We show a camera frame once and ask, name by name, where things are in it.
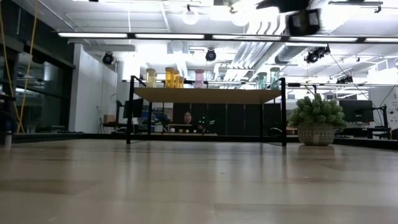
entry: security camera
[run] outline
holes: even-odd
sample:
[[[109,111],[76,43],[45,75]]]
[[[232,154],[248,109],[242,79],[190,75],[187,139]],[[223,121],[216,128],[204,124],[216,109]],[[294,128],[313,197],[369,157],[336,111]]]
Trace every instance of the security camera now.
[[[112,52],[106,52],[105,55],[104,55],[104,57],[102,58],[102,62],[103,62],[105,65],[112,65],[112,64],[115,63],[115,61],[116,61],[116,60],[114,59],[113,53],[112,53]]]
[[[206,53],[206,61],[212,62],[216,60],[216,52],[214,52],[214,49],[208,49]]]

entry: yellow rope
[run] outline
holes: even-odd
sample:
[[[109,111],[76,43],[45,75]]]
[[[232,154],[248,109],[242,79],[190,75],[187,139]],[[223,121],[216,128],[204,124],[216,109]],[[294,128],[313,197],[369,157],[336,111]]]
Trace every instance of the yellow rope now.
[[[36,32],[38,8],[39,8],[39,0],[36,0],[36,4],[35,4],[35,19],[34,19],[33,31],[32,31],[32,41],[30,42],[30,51],[29,51],[30,60],[29,60],[29,63],[27,64],[27,71],[26,71],[26,77],[25,77],[24,97],[22,99],[22,106],[21,106],[21,113],[20,113],[21,117],[20,117],[20,120],[19,120],[17,132],[19,132],[19,128],[22,127],[22,118],[24,116],[24,106],[25,106],[25,100],[26,100],[27,81],[28,81],[29,72],[30,72],[30,64],[32,63],[32,53],[33,53],[33,45],[34,45],[34,42],[35,42],[35,32]]]
[[[13,90],[13,87],[12,87],[10,68],[8,66],[6,38],[5,38],[5,35],[4,35],[4,25],[3,25],[3,22],[2,22],[1,7],[0,7],[0,26],[1,26],[2,47],[3,47],[3,51],[4,51],[4,60],[5,60],[5,63],[6,63],[6,70],[7,70],[7,76],[8,76],[8,84],[9,84],[9,87],[10,87],[11,96],[14,97],[14,90]],[[17,103],[15,101],[14,101],[14,110],[15,110],[15,113],[17,115],[18,122],[21,122],[21,118],[19,117],[19,113],[18,113],[18,109],[17,109]]]

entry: white wall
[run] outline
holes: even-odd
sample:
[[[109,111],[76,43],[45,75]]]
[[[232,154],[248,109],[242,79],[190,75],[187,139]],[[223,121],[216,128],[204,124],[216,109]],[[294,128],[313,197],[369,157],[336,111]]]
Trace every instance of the white wall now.
[[[117,74],[86,53],[80,44],[75,45],[73,63],[76,69],[72,78],[69,130],[97,133],[99,118],[116,113],[111,95],[116,93]]]

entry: green plant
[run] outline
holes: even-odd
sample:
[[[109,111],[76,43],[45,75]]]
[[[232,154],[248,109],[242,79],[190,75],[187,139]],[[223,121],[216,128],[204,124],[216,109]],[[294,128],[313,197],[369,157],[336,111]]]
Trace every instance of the green plant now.
[[[334,127],[345,127],[343,108],[337,105],[335,100],[322,100],[320,94],[315,95],[311,101],[304,97],[296,102],[297,108],[293,110],[289,118],[289,126],[298,127],[300,123],[328,123]]]

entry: computer monitor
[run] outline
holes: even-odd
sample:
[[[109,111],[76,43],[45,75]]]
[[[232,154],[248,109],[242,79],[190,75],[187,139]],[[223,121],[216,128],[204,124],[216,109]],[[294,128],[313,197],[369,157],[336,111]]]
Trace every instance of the computer monitor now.
[[[339,100],[346,122],[372,122],[373,104],[370,100]]]
[[[142,105],[144,104],[144,99],[136,99],[132,101],[132,117],[140,118],[142,114]],[[127,110],[129,108],[129,102],[124,102],[123,118],[127,118]]]

